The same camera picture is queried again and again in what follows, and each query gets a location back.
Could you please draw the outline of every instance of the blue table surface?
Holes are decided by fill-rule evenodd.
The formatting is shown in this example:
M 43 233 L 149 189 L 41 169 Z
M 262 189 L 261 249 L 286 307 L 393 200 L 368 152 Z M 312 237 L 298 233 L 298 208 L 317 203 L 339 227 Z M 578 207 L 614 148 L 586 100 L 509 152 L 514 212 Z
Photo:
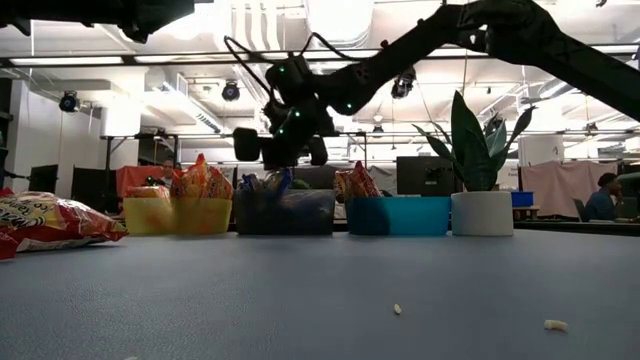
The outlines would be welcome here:
M 0 303 L 0 359 L 638 359 L 640 240 L 131 237 L 0 262 Z

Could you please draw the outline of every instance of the yellow bin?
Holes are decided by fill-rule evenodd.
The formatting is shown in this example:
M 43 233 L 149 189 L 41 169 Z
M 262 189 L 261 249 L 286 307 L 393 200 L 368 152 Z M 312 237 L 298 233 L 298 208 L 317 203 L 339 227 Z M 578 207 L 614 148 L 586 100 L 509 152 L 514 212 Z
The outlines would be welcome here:
M 175 233 L 178 235 L 224 234 L 229 230 L 231 206 L 225 199 L 173 199 Z
M 125 198 L 122 206 L 131 235 L 167 235 L 174 232 L 171 199 Z

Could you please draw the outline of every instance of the potted plant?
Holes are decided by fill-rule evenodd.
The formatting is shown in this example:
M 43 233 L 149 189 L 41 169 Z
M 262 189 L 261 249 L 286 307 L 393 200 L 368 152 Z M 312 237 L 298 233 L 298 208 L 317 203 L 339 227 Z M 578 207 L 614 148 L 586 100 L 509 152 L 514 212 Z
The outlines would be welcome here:
M 504 121 L 495 131 L 484 133 L 462 95 L 456 92 L 451 108 L 451 137 L 440 125 L 433 123 L 451 146 L 451 151 L 438 138 L 413 125 L 426 136 L 433 151 L 451 161 L 456 177 L 464 183 L 466 192 L 451 195 L 451 229 L 454 235 L 513 235 L 511 193 L 492 190 L 498 171 L 507 160 L 511 143 L 529 126 L 534 109 L 530 107 L 520 116 L 507 141 Z

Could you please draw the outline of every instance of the blue bin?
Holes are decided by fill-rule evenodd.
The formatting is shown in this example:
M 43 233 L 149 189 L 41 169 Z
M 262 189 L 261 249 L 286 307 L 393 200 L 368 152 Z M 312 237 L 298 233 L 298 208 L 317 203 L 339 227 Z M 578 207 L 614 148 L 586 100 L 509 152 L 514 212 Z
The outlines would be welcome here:
M 287 190 L 278 199 L 251 191 L 233 196 L 240 235 L 330 235 L 336 194 L 333 190 Z
M 449 230 L 451 198 L 355 198 L 346 210 L 354 235 L 442 236 Z
M 511 193 L 511 205 L 513 207 L 533 206 L 532 191 L 514 191 Z

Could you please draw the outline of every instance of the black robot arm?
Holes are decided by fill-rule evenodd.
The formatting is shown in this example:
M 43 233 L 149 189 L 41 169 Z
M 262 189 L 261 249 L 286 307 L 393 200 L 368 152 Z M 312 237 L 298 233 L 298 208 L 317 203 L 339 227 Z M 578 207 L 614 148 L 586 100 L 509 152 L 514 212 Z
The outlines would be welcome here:
M 480 30 L 484 25 L 487 30 Z M 567 36 L 532 0 L 479 0 L 441 6 L 376 55 L 329 75 L 311 73 L 302 56 L 275 64 L 267 78 L 283 104 L 265 107 L 276 124 L 273 137 L 256 141 L 255 131 L 237 130 L 237 158 L 256 160 L 262 151 L 265 167 L 295 165 L 314 135 L 333 131 L 327 106 L 343 115 L 355 114 L 380 87 L 444 44 L 536 66 L 640 121 L 639 71 Z M 326 162 L 326 150 L 319 158 Z
M 482 25 L 487 31 L 478 30 Z M 316 75 L 315 88 L 338 113 L 355 114 L 381 86 L 447 43 L 536 66 L 640 121 L 640 72 L 564 34 L 532 0 L 441 6 L 373 57 Z

